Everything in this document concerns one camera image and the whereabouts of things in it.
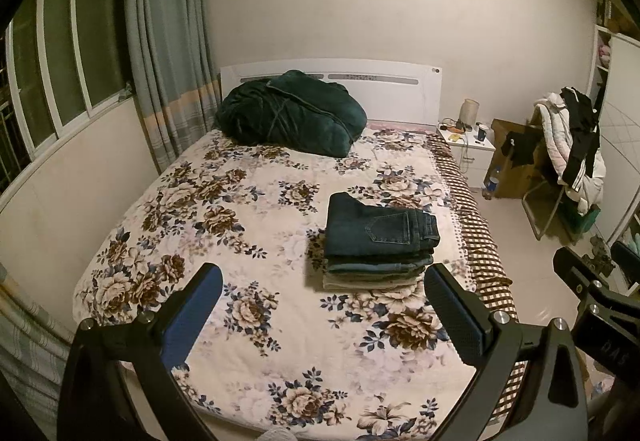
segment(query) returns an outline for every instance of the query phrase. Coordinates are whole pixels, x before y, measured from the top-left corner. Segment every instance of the white headboard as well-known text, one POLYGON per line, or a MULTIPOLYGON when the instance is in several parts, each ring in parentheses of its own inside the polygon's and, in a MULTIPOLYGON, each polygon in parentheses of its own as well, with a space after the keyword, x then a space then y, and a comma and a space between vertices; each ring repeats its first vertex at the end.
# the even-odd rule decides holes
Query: white headboard
POLYGON ((290 69, 344 85, 369 119, 436 125, 442 68, 348 58, 300 58, 223 67, 222 97, 249 80, 290 69))

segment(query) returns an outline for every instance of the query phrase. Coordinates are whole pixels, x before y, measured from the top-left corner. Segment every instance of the curtain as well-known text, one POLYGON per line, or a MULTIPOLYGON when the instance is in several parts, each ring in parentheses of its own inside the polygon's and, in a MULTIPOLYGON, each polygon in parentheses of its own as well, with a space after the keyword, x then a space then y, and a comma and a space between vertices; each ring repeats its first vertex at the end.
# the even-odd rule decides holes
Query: curtain
POLYGON ((73 334, 0 264, 0 371, 49 439, 56 438, 58 397, 72 341, 73 334))
POLYGON ((206 11, 205 0, 125 0, 136 94, 161 170, 213 128, 221 101, 206 11))

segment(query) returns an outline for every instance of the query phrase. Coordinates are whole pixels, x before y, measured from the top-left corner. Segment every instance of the white nightstand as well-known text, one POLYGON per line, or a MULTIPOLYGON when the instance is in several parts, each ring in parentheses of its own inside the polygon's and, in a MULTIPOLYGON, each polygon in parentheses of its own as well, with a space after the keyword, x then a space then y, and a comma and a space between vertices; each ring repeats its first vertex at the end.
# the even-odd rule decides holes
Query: white nightstand
POLYGON ((482 188, 495 147, 487 138, 484 138, 484 141, 478 141, 476 126, 466 134, 459 134, 461 138, 457 141, 451 140, 453 134, 448 130, 441 130, 438 127, 438 132, 449 143, 453 159, 460 166, 462 177, 469 188, 482 188))

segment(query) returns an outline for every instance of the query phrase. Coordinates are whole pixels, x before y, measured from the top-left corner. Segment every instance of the plastic bottle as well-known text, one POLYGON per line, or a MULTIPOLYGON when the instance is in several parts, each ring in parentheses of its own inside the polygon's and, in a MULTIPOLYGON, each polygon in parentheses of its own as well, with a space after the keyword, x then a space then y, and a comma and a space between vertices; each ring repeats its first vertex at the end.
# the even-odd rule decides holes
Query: plastic bottle
POLYGON ((484 184, 484 188, 482 189, 482 197, 485 199, 493 199, 495 189, 498 187, 498 183, 500 182, 500 167, 497 166, 491 173, 489 174, 489 179, 484 184))

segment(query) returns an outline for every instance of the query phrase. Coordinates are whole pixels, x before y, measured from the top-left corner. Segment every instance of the bed sheet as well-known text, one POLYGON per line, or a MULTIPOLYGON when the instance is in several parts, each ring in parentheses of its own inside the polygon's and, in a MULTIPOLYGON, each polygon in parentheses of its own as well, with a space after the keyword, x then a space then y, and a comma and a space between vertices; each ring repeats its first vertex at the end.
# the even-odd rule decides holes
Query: bed sheet
MULTIPOLYGON (((424 439, 460 397, 464 365, 420 279, 396 291, 327 292, 329 197, 436 215, 442 262, 516 318, 497 247, 449 147, 430 132, 366 128, 346 158, 238 146, 214 130, 128 210, 74 293, 77 322, 127 323, 157 309, 203 262, 223 295, 174 377, 194 405, 305 439, 424 439)), ((522 368, 495 414, 514 398, 522 368)))

